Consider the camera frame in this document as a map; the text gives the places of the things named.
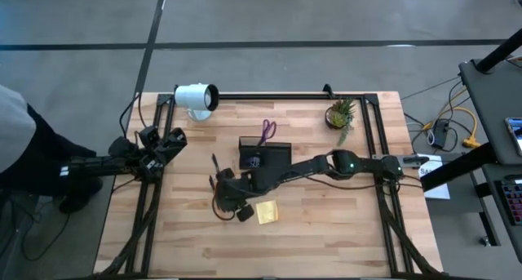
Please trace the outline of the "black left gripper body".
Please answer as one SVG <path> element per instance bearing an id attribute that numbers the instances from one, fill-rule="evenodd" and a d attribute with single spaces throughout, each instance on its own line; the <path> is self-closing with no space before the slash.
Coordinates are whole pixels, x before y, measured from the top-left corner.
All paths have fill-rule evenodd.
<path id="1" fill-rule="evenodd" d="M 172 159 L 170 156 L 171 148 L 168 145 L 146 145 L 144 148 L 148 157 L 152 160 L 157 160 L 159 162 L 170 162 Z"/>

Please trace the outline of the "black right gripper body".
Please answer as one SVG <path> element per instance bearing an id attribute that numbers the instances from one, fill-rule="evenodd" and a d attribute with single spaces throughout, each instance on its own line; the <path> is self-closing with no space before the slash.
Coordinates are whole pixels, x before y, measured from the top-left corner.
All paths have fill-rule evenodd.
<path id="1" fill-rule="evenodd" d="M 255 197 L 248 175 L 223 180 L 223 194 L 228 199 L 229 210 L 239 210 L 246 205 L 247 199 Z"/>

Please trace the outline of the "yellow sticky note pad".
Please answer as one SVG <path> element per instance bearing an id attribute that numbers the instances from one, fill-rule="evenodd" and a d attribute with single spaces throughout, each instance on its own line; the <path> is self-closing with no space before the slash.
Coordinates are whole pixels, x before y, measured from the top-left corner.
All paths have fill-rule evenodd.
<path id="1" fill-rule="evenodd" d="M 278 221 L 279 212 L 275 200 L 259 202 L 255 205 L 259 224 L 269 224 Z"/>

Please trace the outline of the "purple handled scissors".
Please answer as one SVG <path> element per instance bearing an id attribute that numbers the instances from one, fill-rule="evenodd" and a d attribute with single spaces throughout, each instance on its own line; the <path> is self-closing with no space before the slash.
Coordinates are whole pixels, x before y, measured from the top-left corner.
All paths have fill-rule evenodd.
<path id="1" fill-rule="evenodd" d="M 271 139 L 276 133 L 276 122 L 275 121 L 269 121 L 268 119 L 263 120 L 263 128 L 262 128 L 262 134 L 261 137 L 257 143 L 257 147 L 261 147 L 262 145 L 265 145 L 267 140 Z M 249 158 L 249 166 L 250 167 L 260 167 L 261 165 L 261 154 L 256 153 L 254 156 Z"/>

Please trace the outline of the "black mesh desk organizer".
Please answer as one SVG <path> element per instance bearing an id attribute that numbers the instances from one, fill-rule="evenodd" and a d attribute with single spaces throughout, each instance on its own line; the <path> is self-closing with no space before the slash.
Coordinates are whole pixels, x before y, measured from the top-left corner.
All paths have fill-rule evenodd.
<path id="1" fill-rule="evenodd" d="M 241 136 L 239 138 L 239 167 L 249 170 L 262 167 L 285 167 L 292 163 L 292 144 L 264 142 L 258 145 L 259 137 Z"/>

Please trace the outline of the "potted succulent plant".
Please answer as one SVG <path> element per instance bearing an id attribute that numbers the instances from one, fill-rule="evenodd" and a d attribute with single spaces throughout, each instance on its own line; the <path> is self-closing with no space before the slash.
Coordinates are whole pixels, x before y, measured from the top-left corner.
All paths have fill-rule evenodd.
<path id="1" fill-rule="evenodd" d="M 341 147 L 352 129 L 354 107 L 352 98 L 339 98 L 325 111 L 325 123 L 328 128 L 340 131 L 337 146 Z"/>

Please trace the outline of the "person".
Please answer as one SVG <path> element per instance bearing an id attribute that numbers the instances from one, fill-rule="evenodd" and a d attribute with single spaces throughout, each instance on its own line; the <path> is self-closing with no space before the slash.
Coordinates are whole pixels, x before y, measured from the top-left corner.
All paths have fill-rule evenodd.
<path id="1" fill-rule="evenodd" d="M 60 212 L 72 214 L 88 204 L 103 181 L 67 178 L 61 168 L 72 157 L 95 156 L 56 133 L 20 93 L 0 85 L 0 189 L 61 198 Z"/>

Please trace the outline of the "white paper sheet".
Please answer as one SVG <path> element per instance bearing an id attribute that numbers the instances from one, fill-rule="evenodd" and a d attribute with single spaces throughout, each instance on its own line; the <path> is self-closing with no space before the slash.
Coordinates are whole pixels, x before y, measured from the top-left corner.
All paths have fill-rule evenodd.
<path id="1" fill-rule="evenodd" d="M 421 158 L 427 158 L 428 161 L 424 162 L 418 169 L 418 175 L 420 178 L 429 174 L 431 171 L 441 167 L 443 165 L 441 156 L 437 155 L 428 155 L 428 154 L 419 154 Z M 428 190 L 424 193 L 425 198 L 433 198 L 433 199 L 450 199 L 449 188 L 447 184 L 440 185 L 434 189 Z"/>

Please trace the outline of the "black power adapter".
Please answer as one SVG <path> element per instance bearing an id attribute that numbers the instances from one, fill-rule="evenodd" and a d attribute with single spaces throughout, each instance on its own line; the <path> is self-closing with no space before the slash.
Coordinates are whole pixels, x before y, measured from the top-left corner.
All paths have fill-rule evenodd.
<path id="1" fill-rule="evenodd" d="M 431 138 L 431 146 L 436 149 L 443 149 L 449 130 L 449 122 L 447 120 L 439 119 L 435 121 L 431 132 L 433 137 Z"/>

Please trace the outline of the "black diagonal beam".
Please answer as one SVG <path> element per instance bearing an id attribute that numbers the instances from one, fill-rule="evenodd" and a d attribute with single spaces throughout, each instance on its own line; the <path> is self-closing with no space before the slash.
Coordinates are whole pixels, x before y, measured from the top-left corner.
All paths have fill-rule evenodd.
<path id="1" fill-rule="evenodd" d="M 437 167 L 435 170 L 422 176 L 420 181 L 426 192 L 474 171 L 485 164 L 495 163 L 496 161 L 497 156 L 493 146 L 490 143 L 486 143 L 453 161 L 443 162 L 441 167 Z"/>

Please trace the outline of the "black desk leg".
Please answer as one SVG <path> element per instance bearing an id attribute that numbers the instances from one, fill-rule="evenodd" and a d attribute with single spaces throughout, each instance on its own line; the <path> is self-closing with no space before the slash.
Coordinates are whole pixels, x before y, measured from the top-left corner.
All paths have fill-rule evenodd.
<path id="1" fill-rule="evenodd" d="M 486 197 L 492 194 L 491 189 L 487 183 L 481 183 L 475 186 L 475 192 L 482 209 L 482 211 L 479 212 L 479 217 L 485 231 L 485 235 L 480 239 L 480 243 L 485 247 L 500 247 L 501 243 L 498 238 L 498 234 L 484 200 Z"/>

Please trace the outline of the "dark grey side desk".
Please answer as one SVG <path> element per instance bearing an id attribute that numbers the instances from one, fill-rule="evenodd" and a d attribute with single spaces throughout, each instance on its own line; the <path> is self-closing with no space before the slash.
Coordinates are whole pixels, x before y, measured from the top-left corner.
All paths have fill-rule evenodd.
<path id="1" fill-rule="evenodd" d="M 522 118 L 522 68 L 503 61 L 488 73 L 479 72 L 472 62 L 461 63 L 459 69 L 496 155 L 495 162 L 487 162 L 481 168 L 516 257 L 522 264 L 522 225 L 511 223 L 505 196 L 500 190 L 501 184 L 513 176 L 522 178 L 522 156 L 506 124 L 507 118 Z"/>

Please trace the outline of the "keyboard with coloured keys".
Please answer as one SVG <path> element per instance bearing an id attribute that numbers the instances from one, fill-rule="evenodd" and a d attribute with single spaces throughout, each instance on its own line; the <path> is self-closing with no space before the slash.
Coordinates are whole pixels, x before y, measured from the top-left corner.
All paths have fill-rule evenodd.
<path id="1" fill-rule="evenodd" d="M 522 226 L 522 177 L 507 176 L 495 186 L 511 225 Z"/>

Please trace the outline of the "smartphone with lit screen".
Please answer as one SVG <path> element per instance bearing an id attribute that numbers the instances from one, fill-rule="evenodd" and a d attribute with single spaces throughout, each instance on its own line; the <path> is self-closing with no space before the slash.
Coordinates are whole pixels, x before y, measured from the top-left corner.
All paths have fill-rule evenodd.
<path id="1" fill-rule="evenodd" d="M 505 123 L 515 149 L 522 157 L 522 118 L 506 118 Z"/>

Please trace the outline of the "black aluminium table frame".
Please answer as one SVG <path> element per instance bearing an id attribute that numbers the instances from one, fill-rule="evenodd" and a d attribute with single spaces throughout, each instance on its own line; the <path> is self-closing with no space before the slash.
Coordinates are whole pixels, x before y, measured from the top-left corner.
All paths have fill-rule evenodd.
<path id="1" fill-rule="evenodd" d="M 395 194 L 374 187 L 369 174 L 336 182 L 326 176 L 284 184 L 267 195 L 279 219 L 259 224 L 218 215 L 210 205 L 209 176 L 239 167 L 240 136 L 276 121 L 276 139 L 293 145 L 301 162 L 330 151 L 338 138 L 324 122 L 332 101 L 325 93 L 230 93 L 204 122 L 183 109 L 163 109 L 188 135 L 188 145 L 166 168 L 148 275 L 161 278 L 388 277 L 414 263 L 379 206 Z"/>

